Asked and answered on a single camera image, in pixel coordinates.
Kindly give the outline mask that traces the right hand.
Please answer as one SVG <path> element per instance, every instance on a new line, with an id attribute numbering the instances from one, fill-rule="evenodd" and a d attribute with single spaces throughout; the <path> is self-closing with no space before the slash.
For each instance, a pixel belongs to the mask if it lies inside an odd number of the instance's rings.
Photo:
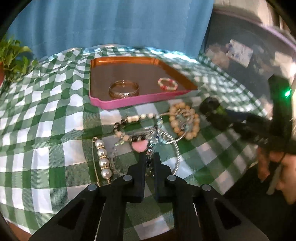
<path id="1" fill-rule="evenodd" d="M 265 181 L 271 172 L 271 163 L 278 164 L 280 168 L 278 177 L 274 184 L 275 190 L 282 192 L 287 204 L 295 203 L 295 155 L 285 154 L 284 152 L 266 151 L 257 148 L 258 167 L 257 175 L 261 182 Z"/>

